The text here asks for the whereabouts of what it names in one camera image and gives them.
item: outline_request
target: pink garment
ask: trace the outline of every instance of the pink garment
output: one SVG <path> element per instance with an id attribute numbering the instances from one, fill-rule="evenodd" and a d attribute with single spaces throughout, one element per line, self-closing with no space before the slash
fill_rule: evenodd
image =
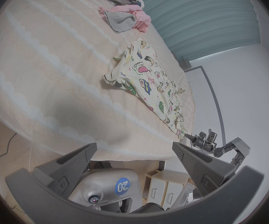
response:
<path id="1" fill-rule="evenodd" d="M 103 7 L 99 7 L 99 14 L 106 21 L 103 14 L 105 11 Z M 125 5 L 112 7 L 109 12 L 127 12 L 132 13 L 135 16 L 136 24 L 132 28 L 137 28 L 140 32 L 147 32 L 148 26 L 151 24 L 151 17 L 148 16 L 139 5 Z"/>

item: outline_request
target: pink tongue print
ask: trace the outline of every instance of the pink tongue print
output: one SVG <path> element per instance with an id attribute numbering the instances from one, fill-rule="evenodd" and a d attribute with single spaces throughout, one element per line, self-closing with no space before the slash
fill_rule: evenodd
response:
<path id="1" fill-rule="evenodd" d="M 148 69 L 146 68 L 146 66 L 141 66 L 139 69 L 138 69 L 138 72 L 142 73 L 142 72 L 147 72 Z"/>

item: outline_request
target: curtain fold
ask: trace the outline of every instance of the curtain fold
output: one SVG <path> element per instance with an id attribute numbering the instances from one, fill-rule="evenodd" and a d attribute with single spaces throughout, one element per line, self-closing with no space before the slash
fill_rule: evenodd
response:
<path id="1" fill-rule="evenodd" d="M 143 0 L 171 52 L 190 61 L 260 43 L 251 0 Z"/>

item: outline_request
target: pink star print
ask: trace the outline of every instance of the pink star print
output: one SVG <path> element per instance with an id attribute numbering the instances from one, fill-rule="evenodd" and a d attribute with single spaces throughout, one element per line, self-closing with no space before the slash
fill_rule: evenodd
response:
<path id="1" fill-rule="evenodd" d="M 155 83 L 154 83 L 154 79 L 150 79 L 150 78 L 148 78 L 148 81 L 151 82 L 151 84 L 155 84 Z"/>

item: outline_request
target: bed sheet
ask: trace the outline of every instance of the bed sheet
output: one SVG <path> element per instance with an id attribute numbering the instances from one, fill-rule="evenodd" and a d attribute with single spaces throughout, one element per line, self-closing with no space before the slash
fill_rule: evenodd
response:
<path id="1" fill-rule="evenodd" d="M 141 37 L 157 52 L 192 131 L 195 104 L 185 73 L 151 25 L 116 34 L 98 7 L 107 0 L 11 0 L 0 15 L 0 120 L 59 154 L 96 142 L 93 160 L 165 160 L 179 141 L 145 103 L 102 80 Z"/>

